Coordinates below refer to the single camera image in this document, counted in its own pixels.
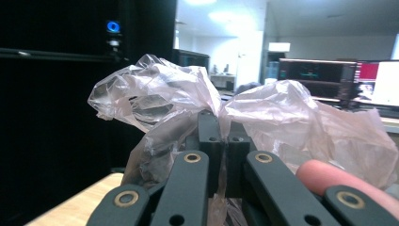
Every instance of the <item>blue ring light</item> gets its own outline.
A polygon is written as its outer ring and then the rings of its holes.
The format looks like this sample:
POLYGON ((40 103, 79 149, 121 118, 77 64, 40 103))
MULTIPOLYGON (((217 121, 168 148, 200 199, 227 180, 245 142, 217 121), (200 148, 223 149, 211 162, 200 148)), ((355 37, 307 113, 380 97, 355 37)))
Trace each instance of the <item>blue ring light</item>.
POLYGON ((111 33, 119 33, 120 32, 120 24, 115 21, 108 22, 108 24, 106 24, 106 28, 111 33))

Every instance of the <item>wooden tabletop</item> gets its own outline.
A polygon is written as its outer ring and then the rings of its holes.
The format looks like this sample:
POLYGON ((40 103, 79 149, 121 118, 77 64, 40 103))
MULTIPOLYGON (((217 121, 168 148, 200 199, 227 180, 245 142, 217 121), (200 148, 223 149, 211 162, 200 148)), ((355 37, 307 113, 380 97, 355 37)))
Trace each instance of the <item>wooden tabletop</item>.
POLYGON ((122 173, 112 173, 66 200, 28 225, 86 225, 91 213, 108 191, 120 185, 122 173))

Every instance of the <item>ceiling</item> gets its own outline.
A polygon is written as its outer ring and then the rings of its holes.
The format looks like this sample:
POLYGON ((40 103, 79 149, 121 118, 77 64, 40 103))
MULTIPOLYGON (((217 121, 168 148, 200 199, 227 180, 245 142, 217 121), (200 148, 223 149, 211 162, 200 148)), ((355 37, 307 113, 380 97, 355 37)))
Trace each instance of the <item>ceiling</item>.
POLYGON ((263 30, 269 35, 373 36, 399 32, 399 0, 217 0, 193 6, 178 0, 176 28, 182 35, 233 37, 263 30), (225 13, 218 22, 210 13, 225 13))

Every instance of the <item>crumpled plastic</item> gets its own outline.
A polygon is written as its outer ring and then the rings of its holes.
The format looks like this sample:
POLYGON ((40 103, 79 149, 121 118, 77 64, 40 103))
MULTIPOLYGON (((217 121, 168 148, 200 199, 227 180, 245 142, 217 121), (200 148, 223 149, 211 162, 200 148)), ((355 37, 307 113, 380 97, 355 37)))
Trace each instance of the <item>crumpled plastic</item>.
MULTIPOLYGON (((318 159, 380 188, 396 180, 398 150, 376 110, 337 110, 315 102, 295 81, 250 89, 222 104, 204 68, 145 55, 98 82, 88 103, 99 118, 124 121, 146 133, 131 152, 123 185, 149 187, 166 180, 204 109, 218 117, 223 138, 232 121, 241 122, 258 150, 275 153, 292 172, 318 159)), ((219 190, 209 202, 208 225, 247 225, 239 200, 224 197, 223 167, 219 190)))

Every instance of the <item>red screen area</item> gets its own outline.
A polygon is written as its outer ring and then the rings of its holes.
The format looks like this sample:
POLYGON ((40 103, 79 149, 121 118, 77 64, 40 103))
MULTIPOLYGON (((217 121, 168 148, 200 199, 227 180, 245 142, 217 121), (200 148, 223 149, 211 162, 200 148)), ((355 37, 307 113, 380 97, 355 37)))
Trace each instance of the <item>red screen area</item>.
POLYGON ((360 66, 360 80, 376 80, 376 74, 378 72, 377 63, 362 63, 360 66))

